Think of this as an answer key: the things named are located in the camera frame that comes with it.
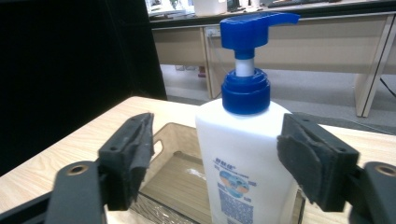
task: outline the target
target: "blue pump dispenser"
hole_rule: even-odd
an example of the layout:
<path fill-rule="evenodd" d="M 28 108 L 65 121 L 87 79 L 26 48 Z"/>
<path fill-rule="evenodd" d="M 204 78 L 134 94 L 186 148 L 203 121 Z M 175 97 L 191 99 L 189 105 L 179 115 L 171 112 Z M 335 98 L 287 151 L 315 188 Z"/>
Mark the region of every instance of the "blue pump dispenser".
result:
<path fill-rule="evenodd" d="M 259 13 L 231 17 L 220 22 L 221 44 L 235 53 L 235 69 L 224 78 L 223 107 L 232 113 L 249 115 L 270 104 L 267 75 L 254 67 L 254 49 L 268 42 L 268 27 L 297 23 L 300 16 L 291 13 Z"/>

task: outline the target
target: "floor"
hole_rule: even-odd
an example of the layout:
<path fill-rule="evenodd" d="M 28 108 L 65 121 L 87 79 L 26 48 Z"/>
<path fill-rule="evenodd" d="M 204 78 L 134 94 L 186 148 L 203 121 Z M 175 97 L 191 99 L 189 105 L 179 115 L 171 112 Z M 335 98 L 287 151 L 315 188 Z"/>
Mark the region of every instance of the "floor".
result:
<path fill-rule="evenodd" d="M 212 100 L 205 77 L 198 77 L 198 67 L 162 64 L 161 68 L 169 101 L 201 105 Z M 319 123 L 396 134 L 396 98 L 382 84 L 377 88 L 369 117 L 358 118 L 353 74 L 264 71 L 271 81 L 272 100 L 291 112 L 318 117 Z M 396 91 L 396 76 L 382 78 Z"/>

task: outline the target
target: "transparent plastic tray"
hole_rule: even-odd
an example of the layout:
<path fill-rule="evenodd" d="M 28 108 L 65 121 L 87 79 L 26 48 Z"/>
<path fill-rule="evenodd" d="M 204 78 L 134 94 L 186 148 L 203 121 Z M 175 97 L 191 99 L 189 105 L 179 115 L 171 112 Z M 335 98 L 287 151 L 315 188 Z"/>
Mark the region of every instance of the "transparent plastic tray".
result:
<path fill-rule="evenodd" d="M 168 123 L 154 136 L 162 151 L 151 162 L 131 209 L 154 223 L 211 223 L 204 166 L 196 130 Z M 292 223 L 301 223 L 304 199 L 296 195 Z"/>

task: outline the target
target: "table surface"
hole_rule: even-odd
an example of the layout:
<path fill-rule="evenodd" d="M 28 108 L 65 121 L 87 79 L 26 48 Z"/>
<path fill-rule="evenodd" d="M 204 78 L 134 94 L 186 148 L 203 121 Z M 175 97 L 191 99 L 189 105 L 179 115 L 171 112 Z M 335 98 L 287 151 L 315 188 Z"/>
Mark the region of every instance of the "table surface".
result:
<path fill-rule="evenodd" d="M 76 161 L 94 161 L 97 150 L 129 117 L 154 113 L 153 131 L 175 122 L 195 127 L 196 105 L 183 105 L 141 97 L 131 97 L 97 119 L 66 136 L 58 143 L 0 177 L 0 213 L 51 191 L 58 170 Z M 360 153 L 359 165 L 382 161 L 396 165 L 396 136 L 322 126 Z M 323 213 L 307 204 L 303 223 L 347 223 L 344 213 Z M 107 212 L 108 223 L 150 223 L 131 211 Z"/>

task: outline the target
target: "bottle label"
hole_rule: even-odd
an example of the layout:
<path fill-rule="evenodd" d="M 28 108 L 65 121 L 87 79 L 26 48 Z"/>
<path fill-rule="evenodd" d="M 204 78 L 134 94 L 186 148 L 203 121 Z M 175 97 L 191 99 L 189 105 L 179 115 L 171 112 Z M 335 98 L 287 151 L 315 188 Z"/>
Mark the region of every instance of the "bottle label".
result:
<path fill-rule="evenodd" d="M 214 160 L 219 173 L 218 189 L 221 212 L 228 217 L 228 224 L 253 223 L 253 200 L 249 191 L 257 186 L 248 175 L 238 173 L 237 167 L 220 158 Z"/>

